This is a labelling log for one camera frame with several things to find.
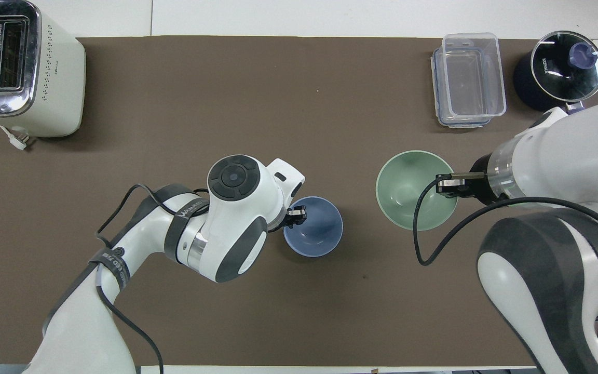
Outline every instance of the black kettle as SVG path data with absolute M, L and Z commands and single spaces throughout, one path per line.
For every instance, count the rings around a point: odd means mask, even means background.
M 550 33 L 520 59 L 513 87 L 537 111 L 556 106 L 567 106 L 569 112 L 582 109 L 581 101 L 598 91 L 598 48 L 573 31 Z

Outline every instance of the bowl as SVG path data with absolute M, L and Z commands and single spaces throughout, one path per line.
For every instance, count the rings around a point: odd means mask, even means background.
M 412 230 L 419 195 L 439 173 L 453 170 L 441 157 L 426 151 L 406 151 L 387 161 L 375 182 L 377 203 L 396 225 Z M 430 230 L 446 221 L 456 209 L 455 198 L 431 189 L 419 210 L 417 230 Z
M 343 218 L 327 199 L 309 196 L 292 204 L 306 206 L 306 221 L 293 228 L 283 228 L 285 241 L 296 253 L 320 257 L 334 250 L 343 236 Z

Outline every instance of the kettle lid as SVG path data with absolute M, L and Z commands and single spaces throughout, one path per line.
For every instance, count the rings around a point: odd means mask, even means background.
M 532 50 L 532 75 L 555 99 L 573 102 L 598 91 L 598 48 L 583 35 L 555 31 Z

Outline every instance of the brown table mat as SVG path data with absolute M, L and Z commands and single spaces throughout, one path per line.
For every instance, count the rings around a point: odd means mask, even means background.
M 30 152 L 0 131 L 0 364 L 28 362 L 52 305 L 98 248 L 93 232 L 136 182 L 197 189 L 219 158 L 285 159 L 344 218 L 328 256 L 295 254 L 270 235 L 255 266 L 212 284 L 151 256 L 117 306 L 174 365 L 531 365 L 487 300 L 475 256 L 496 211 L 418 265 L 411 232 L 385 218 L 375 178 L 395 154 L 422 149 L 469 170 L 531 124 L 510 81 L 534 41 L 500 41 L 507 113 L 477 130 L 434 117 L 429 57 L 439 39 L 154 36 L 83 38 L 83 125 Z M 112 224 L 121 228 L 142 193 Z M 432 250 L 480 208 L 462 199 Z M 119 324 L 138 365 L 149 346 Z

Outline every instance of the blue bowl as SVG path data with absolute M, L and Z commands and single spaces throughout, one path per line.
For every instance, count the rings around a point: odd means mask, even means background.
M 296 253 L 320 257 L 330 253 L 343 236 L 343 218 L 327 199 L 309 196 L 292 204 L 306 206 L 306 222 L 283 228 L 285 241 Z

